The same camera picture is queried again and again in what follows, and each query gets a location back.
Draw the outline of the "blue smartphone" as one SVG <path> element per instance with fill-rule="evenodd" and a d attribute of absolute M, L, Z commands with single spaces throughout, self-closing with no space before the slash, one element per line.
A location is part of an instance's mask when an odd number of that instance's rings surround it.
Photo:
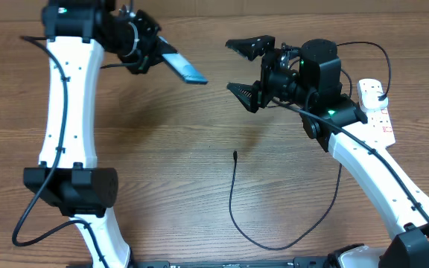
<path fill-rule="evenodd" d="M 177 74 L 181 80 L 188 84 L 208 83 L 207 78 L 201 74 L 175 47 L 173 47 L 165 38 L 158 36 L 159 53 L 163 61 L 172 71 Z"/>

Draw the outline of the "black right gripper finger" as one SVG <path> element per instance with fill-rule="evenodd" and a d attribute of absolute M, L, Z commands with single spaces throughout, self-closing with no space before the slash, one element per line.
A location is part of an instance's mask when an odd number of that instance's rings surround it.
<path fill-rule="evenodd" d="M 274 36 L 263 35 L 247 39 L 229 39 L 225 46 L 240 54 L 243 58 L 253 61 L 256 57 L 263 56 L 267 51 L 275 47 Z"/>
<path fill-rule="evenodd" d="M 255 81 L 252 85 L 242 83 L 228 83 L 226 88 L 240 101 L 240 103 L 248 112 L 256 113 L 261 107 L 260 81 Z"/>

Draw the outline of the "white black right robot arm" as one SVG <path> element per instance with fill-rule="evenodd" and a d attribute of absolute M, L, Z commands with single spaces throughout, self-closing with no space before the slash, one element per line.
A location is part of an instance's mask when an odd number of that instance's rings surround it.
<path fill-rule="evenodd" d="M 390 245 L 362 243 L 325 257 L 298 257 L 295 267 L 429 267 L 429 196 L 388 153 L 394 142 L 387 111 L 389 86 L 363 79 L 351 85 L 358 100 L 343 93 L 338 45 L 312 39 L 276 47 L 272 36 L 231 39 L 226 46 L 248 60 L 261 59 L 252 85 L 228 90 L 249 112 L 280 106 L 299 113 L 309 138 L 355 178 L 384 221 Z"/>

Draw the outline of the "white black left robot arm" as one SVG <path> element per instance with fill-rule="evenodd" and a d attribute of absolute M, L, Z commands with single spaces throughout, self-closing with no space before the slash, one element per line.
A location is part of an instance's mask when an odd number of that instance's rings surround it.
<path fill-rule="evenodd" d="M 31 42 L 49 58 L 48 118 L 38 165 L 25 168 L 23 182 L 80 230 L 93 267 L 134 267 L 114 212 L 118 174 L 98 166 L 95 96 L 105 53 L 133 74 L 162 61 L 160 26 L 143 10 L 116 10 L 113 1 L 50 1 L 42 24 L 43 37 Z"/>

